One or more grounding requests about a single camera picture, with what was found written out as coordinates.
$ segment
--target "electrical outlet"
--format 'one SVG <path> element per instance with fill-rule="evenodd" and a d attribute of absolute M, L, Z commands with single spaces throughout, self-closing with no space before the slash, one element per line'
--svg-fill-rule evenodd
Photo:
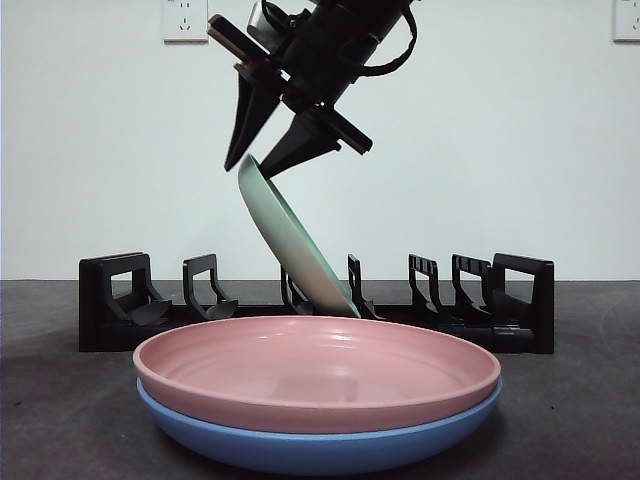
<path fill-rule="evenodd" d="M 164 41 L 208 42 L 207 0 L 162 0 Z"/>
<path fill-rule="evenodd" d="M 640 42 L 640 0 L 615 0 L 613 40 Z"/>

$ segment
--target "plate rim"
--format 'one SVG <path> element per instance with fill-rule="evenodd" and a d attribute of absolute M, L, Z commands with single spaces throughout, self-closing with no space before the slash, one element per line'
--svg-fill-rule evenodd
<path fill-rule="evenodd" d="M 195 424 L 195 426 L 205 428 L 209 431 L 214 431 L 217 433 L 223 434 L 231 434 L 236 436 L 244 436 L 250 437 L 254 439 L 260 440 L 280 440 L 280 441 L 345 441 L 345 440 L 373 440 L 373 439 L 381 439 L 402 435 L 410 435 L 419 432 L 424 432 L 427 430 L 432 430 L 440 427 L 447 426 L 449 424 L 461 421 L 467 417 L 470 417 L 474 414 L 477 414 L 480 410 L 490 406 L 495 403 L 502 389 L 504 387 L 504 380 L 502 376 L 498 377 L 498 381 L 496 382 L 496 386 L 491 391 L 491 393 L 482 399 L 480 402 L 476 403 L 472 407 L 463 410 L 462 412 L 455 413 L 448 417 L 440 418 L 438 420 L 433 420 L 431 422 L 421 423 L 418 425 L 412 425 L 408 427 L 398 427 L 391 428 L 388 430 L 373 430 L 368 432 L 352 432 L 352 433 L 287 433 L 287 432 L 270 432 L 264 430 L 249 430 L 245 428 L 232 427 L 228 425 L 221 425 L 218 423 L 207 422 L 206 420 L 201 420 L 199 418 L 191 417 L 184 413 L 178 412 L 176 410 L 167 407 L 162 404 L 160 401 L 153 398 L 153 396 L 146 390 L 144 387 L 144 383 L 138 377 L 136 378 L 136 388 L 138 393 L 143 398 L 145 403 L 150 404 L 152 407 L 163 412 L 163 414 L 173 418 L 174 420 L 178 420 L 183 423 L 189 423 L 191 425 Z"/>

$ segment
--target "dish rack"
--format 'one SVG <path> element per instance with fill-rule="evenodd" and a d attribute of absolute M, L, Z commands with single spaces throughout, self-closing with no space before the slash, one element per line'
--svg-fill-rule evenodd
<path fill-rule="evenodd" d="M 362 292 L 362 268 L 348 256 L 349 287 L 362 318 L 429 328 L 474 342 L 492 352 L 541 353 L 554 351 L 554 264 L 548 260 L 498 253 L 487 260 L 452 256 L 454 303 L 440 300 L 438 265 L 434 260 L 409 255 L 408 282 L 411 303 L 378 304 Z M 164 299 L 151 281 L 151 260 L 143 252 L 125 253 L 80 261 L 79 350 L 127 351 L 147 338 L 192 323 L 234 317 L 265 315 L 314 315 L 312 303 L 287 272 L 280 268 L 282 303 L 242 305 L 225 293 L 218 279 L 217 257 L 209 254 L 183 263 L 185 304 Z M 505 272 L 533 276 L 531 301 L 505 291 Z M 194 276 L 209 272 L 215 295 L 212 305 L 200 304 L 194 293 Z M 131 272 L 131 291 L 112 292 L 112 277 Z M 479 277 L 482 302 L 474 302 L 461 282 L 461 272 Z M 418 275 L 428 288 L 419 288 Z"/>

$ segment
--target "green plate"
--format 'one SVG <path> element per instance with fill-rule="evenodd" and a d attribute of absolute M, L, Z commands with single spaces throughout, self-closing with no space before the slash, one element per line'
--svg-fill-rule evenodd
<path fill-rule="evenodd" d="M 360 317 L 346 286 L 338 280 L 273 182 L 264 178 L 251 155 L 242 160 L 238 185 L 262 237 L 318 313 Z"/>

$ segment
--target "dark table surface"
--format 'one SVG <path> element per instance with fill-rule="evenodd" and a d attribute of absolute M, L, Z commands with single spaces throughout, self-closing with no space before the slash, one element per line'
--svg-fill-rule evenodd
<path fill-rule="evenodd" d="M 181 300 L 178 282 L 155 284 Z M 224 286 L 243 303 L 278 298 L 277 282 Z M 409 300 L 404 282 L 367 282 L 365 293 Z M 278 478 L 173 442 L 137 397 L 131 354 L 78 353 L 77 323 L 77 282 L 2 282 L 3 479 Z M 474 434 L 366 478 L 638 479 L 639 346 L 640 282 L 559 282 L 556 353 L 498 355 L 504 390 Z"/>

